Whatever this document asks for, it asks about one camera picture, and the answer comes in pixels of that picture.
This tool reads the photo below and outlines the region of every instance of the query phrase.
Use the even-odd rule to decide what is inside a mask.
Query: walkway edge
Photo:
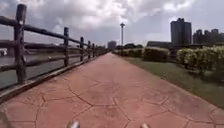
[[[195,95],[195,94],[193,94],[193,93],[191,93],[191,92],[189,92],[189,91],[187,91],[187,90],[185,90],[185,89],[179,87],[178,85],[176,85],[176,84],[174,84],[174,83],[172,83],[172,82],[169,82],[169,81],[167,81],[167,80],[164,80],[164,79],[162,79],[161,77],[159,77],[158,75],[155,75],[155,74],[153,74],[153,73],[150,72],[150,71],[147,71],[147,70],[145,70],[145,69],[143,69],[143,68],[141,68],[141,67],[139,67],[139,66],[137,66],[137,65],[135,65],[135,64],[132,64],[131,62],[125,60],[124,58],[122,58],[122,57],[120,57],[120,56],[117,56],[117,57],[118,57],[119,59],[124,60],[124,61],[126,61],[127,63],[129,63],[129,64],[131,64],[131,65],[133,65],[133,66],[139,68],[139,69],[142,70],[143,72],[148,73],[148,74],[150,74],[150,75],[156,77],[156,78],[159,79],[160,81],[163,81],[163,82],[169,84],[170,86],[172,86],[172,87],[175,88],[175,89],[178,89],[178,90],[181,91],[182,93],[184,93],[184,94],[186,94],[186,95],[190,95],[190,96],[192,96],[192,97],[194,97],[194,98],[196,98],[196,99],[202,100],[203,102],[212,105],[211,107],[214,108],[214,110],[216,110],[216,109],[221,109],[220,107],[218,107],[218,106],[216,106],[216,105],[210,103],[209,101],[203,99],[202,97],[197,96],[197,95]]]
[[[6,90],[5,92],[2,92],[0,94],[0,104],[2,104],[3,102],[19,95],[20,93],[22,92],[25,92],[35,86],[38,86],[39,84],[51,79],[51,78],[54,78],[60,74],[63,74],[65,73],[66,71],[69,71],[73,68],[76,68],[76,67],[79,67],[79,66],[82,66],[83,64],[87,63],[87,62],[91,62],[97,58],[93,58],[91,60],[86,60],[86,61],[82,61],[82,62],[78,62],[78,63],[75,63],[73,65],[70,65],[68,67],[65,67],[65,68],[62,68],[62,69],[59,69],[57,71],[54,71],[52,73],[49,73],[49,74],[46,74],[46,75],[43,75],[41,77],[38,77],[36,79],[33,79],[33,80],[30,80],[28,81],[27,83],[25,83],[24,85],[16,85],[16,86],[13,86],[13,87],[10,87],[8,90]]]

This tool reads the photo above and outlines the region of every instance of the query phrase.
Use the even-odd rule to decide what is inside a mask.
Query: hedge
[[[143,51],[143,60],[166,62],[169,57],[169,50],[165,48],[147,47]]]
[[[113,51],[114,54],[121,55],[121,50]],[[123,56],[127,57],[141,57],[142,56],[142,49],[124,49]]]
[[[197,69],[201,74],[206,70],[223,70],[224,46],[181,49],[177,53],[177,60],[185,67]]]
[[[114,54],[121,55],[121,50],[113,51]],[[139,57],[146,61],[165,62],[168,59],[170,52],[165,48],[146,47],[136,49],[124,49],[123,55],[125,57]]]

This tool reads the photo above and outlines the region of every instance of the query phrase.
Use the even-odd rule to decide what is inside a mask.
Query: sky
[[[224,32],[223,0],[0,0],[0,16],[15,18],[16,6],[27,5],[26,23],[98,45],[120,43],[120,23],[126,24],[125,43],[170,41],[170,22],[178,17],[197,29]],[[10,27],[0,25],[0,39],[12,39]],[[26,32],[25,41],[62,43],[62,40]]]

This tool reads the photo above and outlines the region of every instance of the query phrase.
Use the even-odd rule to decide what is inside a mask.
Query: fence post
[[[81,37],[80,38],[80,61],[83,61],[83,52],[84,52],[84,49],[83,49],[83,44],[84,44],[84,38]]]
[[[92,44],[92,54],[93,54],[93,58],[95,57],[95,44]]]
[[[15,63],[18,84],[24,84],[26,80],[26,65],[24,59],[24,24],[26,19],[26,5],[19,4],[16,11],[17,25],[14,27],[14,40],[17,45],[14,48]]]
[[[91,59],[91,42],[88,41],[88,59]]]
[[[65,55],[64,66],[67,67],[69,64],[69,54],[68,54],[69,29],[67,27],[64,27],[64,36],[66,37],[64,39],[64,55]]]

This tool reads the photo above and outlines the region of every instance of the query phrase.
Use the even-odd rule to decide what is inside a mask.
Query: tree
[[[141,44],[136,45],[136,48],[143,48]]]
[[[124,49],[133,49],[133,48],[136,48],[134,43],[129,43],[124,46]]]
[[[118,45],[118,46],[116,46],[116,50],[121,50],[123,48],[123,46],[121,46],[121,45]]]

